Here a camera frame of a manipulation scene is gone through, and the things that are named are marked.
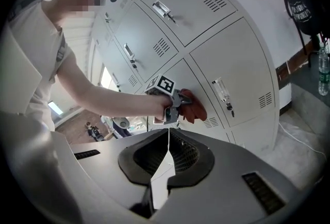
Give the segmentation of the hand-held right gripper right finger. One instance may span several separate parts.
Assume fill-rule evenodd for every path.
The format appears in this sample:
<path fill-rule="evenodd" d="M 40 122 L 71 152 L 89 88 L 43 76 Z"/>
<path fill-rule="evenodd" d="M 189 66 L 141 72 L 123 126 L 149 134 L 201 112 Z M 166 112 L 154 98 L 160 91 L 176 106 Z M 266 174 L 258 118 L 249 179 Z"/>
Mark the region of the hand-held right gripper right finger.
<path fill-rule="evenodd" d="M 214 166 L 194 187 L 171 190 L 166 203 L 154 214 L 157 224 L 299 224 L 299 208 L 310 191 L 300 191 L 278 170 L 245 148 L 201 134 L 179 131 L 204 144 L 214 154 Z M 269 215 L 260 191 L 246 177 L 261 179 L 271 196 L 284 204 Z"/>

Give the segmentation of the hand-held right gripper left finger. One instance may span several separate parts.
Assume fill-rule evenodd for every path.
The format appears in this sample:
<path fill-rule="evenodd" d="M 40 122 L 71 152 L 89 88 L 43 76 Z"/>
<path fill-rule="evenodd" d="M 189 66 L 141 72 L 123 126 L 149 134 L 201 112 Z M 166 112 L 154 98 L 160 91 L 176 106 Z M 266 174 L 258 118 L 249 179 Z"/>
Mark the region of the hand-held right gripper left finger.
<path fill-rule="evenodd" d="M 154 130 L 110 141 L 72 145 L 87 174 L 81 201 L 84 224 L 170 224 L 167 207 L 154 209 L 156 184 L 167 185 L 162 165 L 169 131 Z"/>

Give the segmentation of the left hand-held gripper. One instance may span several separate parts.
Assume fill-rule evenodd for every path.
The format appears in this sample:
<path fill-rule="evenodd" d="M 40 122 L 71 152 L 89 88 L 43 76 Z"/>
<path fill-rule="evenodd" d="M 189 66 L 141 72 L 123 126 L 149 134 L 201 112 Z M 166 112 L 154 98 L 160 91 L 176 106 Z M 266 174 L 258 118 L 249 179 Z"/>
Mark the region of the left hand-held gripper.
<path fill-rule="evenodd" d="M 164 110 L 163 120 L 154 118 L 154 125 L 168 125 L 176 123 L 178 120 L 178 108 L 181 105 L 191 104 L 192 100 L 175 89 L 175 81 L 172 81 L 164 75 L 157 75 L 150 80 L 144 93 L 148 95 L 166 95 L 171 99 L 172 105 Z"/>

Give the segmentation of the red-brown cleaning cloth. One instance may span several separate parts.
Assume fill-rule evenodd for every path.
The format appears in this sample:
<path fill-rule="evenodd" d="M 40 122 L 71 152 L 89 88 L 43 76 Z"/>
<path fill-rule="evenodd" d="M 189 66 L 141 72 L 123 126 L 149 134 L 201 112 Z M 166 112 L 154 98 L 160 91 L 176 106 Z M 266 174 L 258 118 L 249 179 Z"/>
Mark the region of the red-brown cleaning cloth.
<path fill-rule="evenodd" d="M 191 104 L 184 104 L 178 108 L 178 112 L 183 119 L 192 124 L 194 124 L 195 119 L 205 121 L 207 119 L 207 111 L 200 100 L 188 89 L 182 89 L 180 93 L 191 99 Z"/>

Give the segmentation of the grey metal locker cabinet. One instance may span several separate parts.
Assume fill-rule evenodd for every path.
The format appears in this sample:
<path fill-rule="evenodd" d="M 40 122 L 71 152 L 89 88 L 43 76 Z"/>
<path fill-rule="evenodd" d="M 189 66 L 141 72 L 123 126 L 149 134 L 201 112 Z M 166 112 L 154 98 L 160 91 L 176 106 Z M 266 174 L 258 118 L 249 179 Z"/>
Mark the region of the grey metal locker cabinet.
<path fill-rule="evenodd" d="M 258 156 L 273 149 L 274 65 L 236 0 L 107 0 L 92 37 L 120 92 L 144 93 L 154 73 L 184 59 L 219 103 L 228 142 Z"/>

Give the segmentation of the person's left forearm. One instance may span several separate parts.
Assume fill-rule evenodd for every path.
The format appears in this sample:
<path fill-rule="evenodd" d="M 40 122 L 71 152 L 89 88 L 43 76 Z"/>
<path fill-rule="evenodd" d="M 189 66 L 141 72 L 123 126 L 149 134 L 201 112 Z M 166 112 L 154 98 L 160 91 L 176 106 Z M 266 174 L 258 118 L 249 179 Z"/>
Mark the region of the person's left forearm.
<path fill-rule="evenodd" d="M 86 94 L 83 108 L 108 117 L 154 116 L 156 97 L 166 95 L 138 95 L 93 86 Z"/>

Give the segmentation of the person's left hand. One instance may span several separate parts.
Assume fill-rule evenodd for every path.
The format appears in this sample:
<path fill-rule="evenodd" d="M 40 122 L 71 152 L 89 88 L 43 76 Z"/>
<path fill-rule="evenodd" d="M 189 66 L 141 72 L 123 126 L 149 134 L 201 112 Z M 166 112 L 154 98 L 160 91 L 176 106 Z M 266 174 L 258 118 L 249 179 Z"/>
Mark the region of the person's left hand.
<path fill-rule="evenodd" d="M 164 120 L 165 109 L 172 106 L 172 101 L 166 97 L 156 97 L 153 107 L 153 115 L 159 120 Z"/>

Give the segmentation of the white round device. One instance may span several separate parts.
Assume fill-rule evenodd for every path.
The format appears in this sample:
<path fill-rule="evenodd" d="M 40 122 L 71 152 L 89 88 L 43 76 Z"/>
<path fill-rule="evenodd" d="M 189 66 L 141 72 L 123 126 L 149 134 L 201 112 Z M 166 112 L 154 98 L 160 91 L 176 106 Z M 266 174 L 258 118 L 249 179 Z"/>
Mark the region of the white round device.
<path fill-rule="evenodd" d="M 121 129 L 128 129 L 130 122 L 126 117 L 113 117 L 112 121 Z"/>

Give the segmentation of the black metal chair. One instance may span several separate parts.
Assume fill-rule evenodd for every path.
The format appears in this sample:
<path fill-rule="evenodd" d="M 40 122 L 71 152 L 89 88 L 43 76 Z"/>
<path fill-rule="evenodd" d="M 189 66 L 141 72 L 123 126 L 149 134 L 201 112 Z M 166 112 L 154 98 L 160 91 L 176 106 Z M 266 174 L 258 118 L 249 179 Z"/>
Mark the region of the black metal chair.
<path fill-rule="evenodd" d="M 299 62 L 307 62 L 311 68 L 311 58 L 314 55 L 319 55 L 320 45 L 318 35 L 312 35 L 310 40 L 305 43 L 302 33 L 299 31 L 299 37 L 302 44 L 302 49 L 297 53 Z"/>

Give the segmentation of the clear plastic water bottle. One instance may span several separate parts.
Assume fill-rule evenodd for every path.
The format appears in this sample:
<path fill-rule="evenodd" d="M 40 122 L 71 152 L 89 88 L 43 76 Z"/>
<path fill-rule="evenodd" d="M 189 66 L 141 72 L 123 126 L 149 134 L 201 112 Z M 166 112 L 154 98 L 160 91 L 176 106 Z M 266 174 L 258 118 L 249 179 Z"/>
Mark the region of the clear plastic water bottle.
<path fill-rule="evenodd" d="M 325 49 L 324 43 L 319 44 L 319 83 L 318 92 L 322 96 L 326 96 L 329 90 L 330 82 L 330 63 L 328 53 Z"/>

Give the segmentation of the person's white shirt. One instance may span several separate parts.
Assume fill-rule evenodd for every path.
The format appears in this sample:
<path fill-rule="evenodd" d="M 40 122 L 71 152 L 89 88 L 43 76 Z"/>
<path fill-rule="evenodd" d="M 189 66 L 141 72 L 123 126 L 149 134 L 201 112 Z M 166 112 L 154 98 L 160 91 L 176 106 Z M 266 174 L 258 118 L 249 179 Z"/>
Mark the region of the person's white shirt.
<path fill-rule="evenodd" d="M 26 57 L 41 75 L 27 106 L 26 115 L 55 130 L 48 102 L 57 70 L 72 52 L 41 7 L 42 0 L 18 0 L 8 15 L 12 33 Z"/>

